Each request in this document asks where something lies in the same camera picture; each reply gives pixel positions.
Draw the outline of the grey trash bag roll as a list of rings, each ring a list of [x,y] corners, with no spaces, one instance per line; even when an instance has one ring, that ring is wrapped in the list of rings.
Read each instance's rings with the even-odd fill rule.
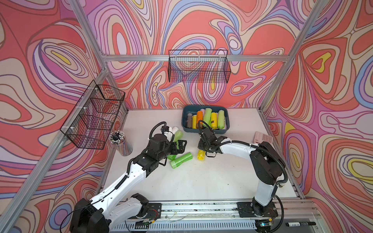
[[[192,128],[192,126],[193,126],[193,114],[192,113],[188,113],[187,114],[187,119],[186,119],[186,126],[187,126],[187,128],[189,128],[189,129],[191,129]]]

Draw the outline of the orange trash bag roll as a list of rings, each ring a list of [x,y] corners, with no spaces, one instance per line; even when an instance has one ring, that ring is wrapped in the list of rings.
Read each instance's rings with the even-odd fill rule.
[[[197,112],[197,116],[196,116],[196,128],[197,129],[199,129],[200,128],[200,123],[199,123],[199,121],[200,120],[203,120],[203,118],[204,118],[204,112],[203,111],[198,111]]]

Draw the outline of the teal plastic storage box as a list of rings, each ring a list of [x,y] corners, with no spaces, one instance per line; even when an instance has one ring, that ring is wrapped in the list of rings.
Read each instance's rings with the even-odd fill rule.
[[[216,112],[216,113],[218,113],[220,110],[224,111],[224,120],[225,120],[224,128],[223,129],[218,128],[214,130],[214,132],[216,134],[225,134],[230,129],[230,119],[229,119],[228,110],[221,106],[209,106],[209,105],[186,105],[183,108],[181,124],[182,124],[184,131],[188,133],[199,133],[198,129],[192,129],[192,128],[187,127],[188,114],[196,115],[199,110],[206,109],[206,108],[211,108],[212,112]]]

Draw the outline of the light green roll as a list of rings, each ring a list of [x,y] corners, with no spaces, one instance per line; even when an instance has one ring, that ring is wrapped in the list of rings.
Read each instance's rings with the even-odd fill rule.
[[[218,112],[218,122],[217,122],[218,129],[223,130],[225,128],[225,111],[220,110]]]

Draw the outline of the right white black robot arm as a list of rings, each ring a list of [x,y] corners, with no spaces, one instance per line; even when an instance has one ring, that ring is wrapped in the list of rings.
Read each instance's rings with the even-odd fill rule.
[[[208,153],[231,154],[250,159],[259,179],[256,194],[252,200],[253,214],[264,216],[268,211],[279,186],[288,182],[286,164],[269,142],[250,144],[231,140],[225,136],[216,137],[210,128],[199,130],[198,149]]]

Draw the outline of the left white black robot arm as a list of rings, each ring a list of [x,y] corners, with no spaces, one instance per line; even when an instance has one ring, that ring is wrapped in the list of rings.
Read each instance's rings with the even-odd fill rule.
[[[141,194],[123,198],[138,183],[147,178],[169,155],[185,152],[186,140],[168,139],[164,134],[154,135],[147,147],[132,158],[126,171],[107,189],[90,200],[81,199],[72,211],[71,233],[108,233],[127,219],[146,214],[149,201]]]

